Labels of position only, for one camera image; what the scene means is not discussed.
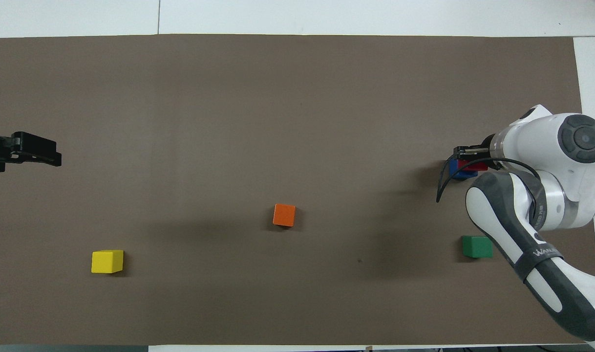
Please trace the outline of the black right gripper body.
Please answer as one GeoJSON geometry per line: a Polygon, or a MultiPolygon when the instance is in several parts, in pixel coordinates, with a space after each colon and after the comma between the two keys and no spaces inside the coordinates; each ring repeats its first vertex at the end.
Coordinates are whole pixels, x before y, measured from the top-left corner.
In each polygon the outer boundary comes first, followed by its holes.
{"type": "Polygon", "coordinates": [[[487,161],[484,161],[483,163],[489,169],[498,169],[498,162],[493,161],[493,154],[491,151],[492,141],[493,141],[494,137],[495,137],[494,134],[490,134],[482,142],[482,148],[487,149],[487,151],[483,154],[483,158],[488,159],[487,161]]]}

